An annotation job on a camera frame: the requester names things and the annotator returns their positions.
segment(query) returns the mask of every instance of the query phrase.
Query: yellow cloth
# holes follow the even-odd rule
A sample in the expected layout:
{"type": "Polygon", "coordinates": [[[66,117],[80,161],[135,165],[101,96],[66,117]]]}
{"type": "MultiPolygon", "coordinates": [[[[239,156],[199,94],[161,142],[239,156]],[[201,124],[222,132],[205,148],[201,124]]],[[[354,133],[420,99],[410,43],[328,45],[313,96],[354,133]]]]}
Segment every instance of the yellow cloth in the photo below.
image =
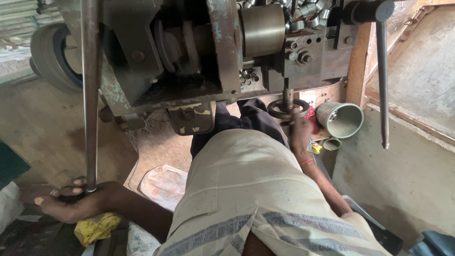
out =
{"type": "Polygon", "coordinates": [[[95,240],[110,238],[111,230],[119,223],[120,217],[108,212],[92,219],[79,221],[74,234],[79,242],[87,247],[95,240]]]}

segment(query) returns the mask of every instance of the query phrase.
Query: red string bracelet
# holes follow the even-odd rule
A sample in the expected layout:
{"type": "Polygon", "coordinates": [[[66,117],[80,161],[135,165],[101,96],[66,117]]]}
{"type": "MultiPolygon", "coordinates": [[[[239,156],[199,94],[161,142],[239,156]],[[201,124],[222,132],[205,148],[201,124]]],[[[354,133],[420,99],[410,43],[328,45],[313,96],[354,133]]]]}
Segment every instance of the red string bracelet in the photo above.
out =
{"type": "Polygon", "coordinates": [[[306,164],[306,163],[308,163],[308,162],[310,162],[310,161],[312,161],[312,159],[308,159],[308,160],[306,160],[306,161],[303,161],[303,162],[299,163],[299,165],[306,164]]]}

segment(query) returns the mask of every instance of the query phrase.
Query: concrete wall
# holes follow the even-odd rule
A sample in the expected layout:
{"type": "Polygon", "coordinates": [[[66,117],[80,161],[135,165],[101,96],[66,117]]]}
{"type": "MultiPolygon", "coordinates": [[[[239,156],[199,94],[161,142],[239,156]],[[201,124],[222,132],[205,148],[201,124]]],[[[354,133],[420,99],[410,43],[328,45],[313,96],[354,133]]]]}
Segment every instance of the concrete wall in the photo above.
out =
{"type": "Polygon", "coordinates": [[[390,148],[383,149],[376,109],[368,104],[362,128],[342,140],[337,189],[403,239],[406,250],[425,230],[455,236],[455,148],[391,116],[390,148]]]}

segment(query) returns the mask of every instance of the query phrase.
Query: metal rod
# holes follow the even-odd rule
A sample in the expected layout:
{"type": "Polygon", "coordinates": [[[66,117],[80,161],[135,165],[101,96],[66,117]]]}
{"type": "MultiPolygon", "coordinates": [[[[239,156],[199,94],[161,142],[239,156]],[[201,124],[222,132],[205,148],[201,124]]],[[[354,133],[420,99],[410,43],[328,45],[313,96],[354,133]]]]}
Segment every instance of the metal rod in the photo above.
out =
{"type": "Polygon", "coordinates": [[[98,157],[99,19],[98,0],[81,0],[87,192],[96,190],[98,157]]]}
{"type": "Polygon", "coordinates": [[[283,90],[283,108],[292,110],[294,107],[294,89],[288,89],[289,78],[284,79],[284,90],[283,90]]]}
{"type": "Polygon", "coordinates": [[[382,147],[389,148],[389,100],[387,97],[387,25],[385,21],[376,22],[376,38],[378,45],[379,74],[379,108],[381,111],[382,147]]]}

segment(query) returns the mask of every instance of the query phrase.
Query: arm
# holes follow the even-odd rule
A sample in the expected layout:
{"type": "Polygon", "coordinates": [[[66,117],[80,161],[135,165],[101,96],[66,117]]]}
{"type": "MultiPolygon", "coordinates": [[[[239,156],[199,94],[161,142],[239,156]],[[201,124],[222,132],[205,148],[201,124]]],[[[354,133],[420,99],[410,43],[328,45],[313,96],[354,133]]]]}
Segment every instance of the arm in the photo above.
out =
{"type": "Polygon", "coordinates": [[[138,224],[161,244],[167,239],[173,213],[158,204],[130,191],[118,182],[98,184],[94,193],[70,204],[61,196],[76,196],[84,192],[86,180],[83,177],[69,181],[62,189],[56,189],[49,196],[35,198],[43,213],[65,223],[76,223],[97,215],[114,212],[138,224]]]}
{"type": "Polygon", "coordinates": [[[325,200],[330,205],[330,208],[341,217],[341,215],[352,212],[349,205],[344,201],[343,197],[338,193],[332,184],[325,178],[324,174],[318,168],[314,161],[303,162],[312,159],[310,152],[307,151],[310,135],[313,131],[312,124],[301,118],[298,112],[293,112],[293,124],[291,129],[291,150],[294,153],[297,161],[302,163],[300,167],[304,174],[316,182],[321,189],[325,200]]]}

